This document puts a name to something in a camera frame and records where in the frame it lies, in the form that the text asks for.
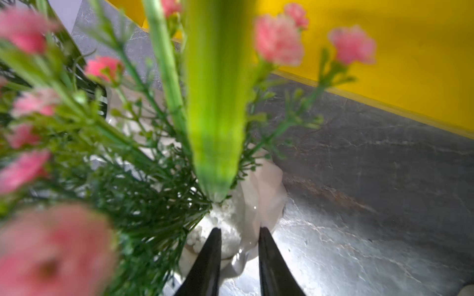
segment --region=green leaf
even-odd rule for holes
[[[276,96],[276,92],[269,91],[269,92],[265,93],[265,95],[264,95],[264,100],[266,100],[266,99],[271,99],[271,98],[273,98],[274,96]]]
[[[152,69],[155,66],[155,62],[153,62],[153,60],[149,56],[147,56],[145,58],[145,66],[147,70]]]
[[[301,99],[301,97],[303,96],[303,94],[304,94],[303,89],[297,88],[297,89],[295,89],[295,91],[293,92],[293,99],[294,99],[294,100],[299,100],[299,99]]]
[[[87,103],[87,95],[85,91],[79,90],[73,94],[74,100],[79,104],[83,105]]]
[[[286,139],[286,140],[284,140],[284,141],[283,141],[283,144],[284,144],[285,146],[288,146],[288,147],[293,147],[293,146],[294,146],[292,139]]]
[[[222,201],[237,174],[252,98],[255,0],[187,0],[188,136],[196,175]]]
[[[138,100],[136,100],[133,105],[137,106],[137,107],[142,107],[142,98],[138,98]]]
[[[104,94],[102,93],[102,89],[100,87],[97,87],[94,92],[95,100],[100,101],[103,95]]]
[[[288,92],[288,90],[285,90],[285,110],[286,112],[290,112],[292,110],[292,99],[290,97],[290,93]]]
[[[111,47],[111,39],[109,36],[106,36],[104,34],[102,34],[101,32],[98,33],[97,29],[95,28],[86,28],[86,27],[82,27],[82,26],[79,26],[79,28],[81,29],[82,32],[86,33],[87,35],[89,35],[90,37],[94,38],[95,40],[101,42],[101,43],[104,43],[105,45]]]
[[[280,78],[280,79],[271,79],[271,80],[267,80],[267,81],[264,81],[264,82],[261,82],[259,84],[259,86],[263,89],[263,90],[266,90],[270,87],[274,87],[274,86],[279,86],[279,85],[282,85],[282,84],[285,84],[287,83],[288,80],[287,79],[284,79],[284,78]]]
[[[323,115],[316,116],[316,117],[313,119],[313,123],[314,123],[314,124],[317,124],[317,125],[323,124],[323,123],[324,123],[324,117],[323,117]]]
[[[261,113],[249,115],[249,116],[247,116],[247,121],[266,122],[267,121],[267,114],[261,112]]]
[[[115,109],[115,108],[110,110],[110,114],[112,116],[115,116],[115,117],[121,117],[122,116],[122,113],[118,109]]]
[[[319,129],[320,128],[320,126],[315,124],[315,123],[307,123],[304,126],[307,127],[307,128],[313,128],[313,129]]]
[[[31,89],[28,86],[18,84],[18,83],[14,83],[14,82],[11,82],[11,81],[7,82],[7,85],[5,85],[4,87],[9,88],[11,90],[18,90],[18,91],[28,91],[28,90]]]
[[[319,58],[319,81],[324,80],[324,69],[329,61],[329,50],[323,47],[321,50],[321,57]]]

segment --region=gray marble surface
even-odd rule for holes
[[[73,37],[83,52],[113,55],[78,28],[93,14],[83,1]],[[137,28],[127,53],[143,74],[147,34]],[[261,107],[271,124],[283,115],[276,91]],[[329,93],[311,113],[323,127],[289,130],[294,146],[275,160],[290,200],[273,236],[305,293],[456,295],[474,279],[474,141]],[[220,295],[260,295],[258,260]]]

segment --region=white wall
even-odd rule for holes
[[[69,33],[73,30],[81,2],[82,0],[49,0],[49,3]]]

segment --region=artificial flower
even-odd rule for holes
[[[45,116],[52,116],[55,113],[55,106],[60,102],[60,98],[54,89],[35,89],[23,92],[13,103],[11,115],[20,117],[34,112]]]
[[[336,60],[342,64],[349,65],[355,61],[375,62],[375,41],[360,26],[333,29],[328,38],[337,50]]]
[[[8,8],[0,12],[0,38],[28,54],[42,54],[46,49],[44,34],[59,27],[30,9]]]
[[[50,155],[48,150],[25,152],[0,170],[0,195],[11,193],[38,177],[47,176],[44,165]]]
[[[298,66],[304,50],[295,22],[287,16],[260,17],[255,24],[255,47],[267,62]]]
[[[85,68],[86,75],[102,78],[107,82],[116,81],[122,72],[122,62],[108,56],[98,56],[94,60],[88,61]]]
[[[161,0],[161,6],[167,18],[175,12],[181,12],[181,4],[177,0]]]
[[[2,296],[97,296],[116,261],[107,220],[79,204],[20,213],[0,233]]]
[[[307,30],[310,20],[306,17],[306,11],[298,3],[288,3],[285,5],[285,14],[291,17],[296,26],[302,30]]]
[[[33,126],[26,123],[12,127],[12,131],[13,133],[6,134],[5,138],[14,149],[21,148],[25,144],[36,145],[41,140],[38,135],[33,133]]]

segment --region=flower arrangement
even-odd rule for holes
[[[125,54],[132,28],[118,31],[91,0],[91,37],[119,59],[86,62],[62,38],[46,0],[0,12],[0,110],[12,121],[0,136],[0,291],[2,295],[158,295],[176,269],[187,234],[212,205],[276,149],[326,88],[353,81],[351,63],[372,63],[375,43],[359,27],[338,28],[323,49],[319,85],[287,94],[271,131],[255,107],[275,94],[281,65],[299,65],[309,25],[298,4],[254,20],[254,1],[143,0],[164,106]],[[183,36],[180,51],[170,42]],[[258,62],[252,63],[252,40]],[[118,94],[117,127],[100,114],[102,85]],[[140,93],[132,101],[124,88]],[[135,124],[137,131],[124,128]],[[173,139],[171,144],[164,139]]]

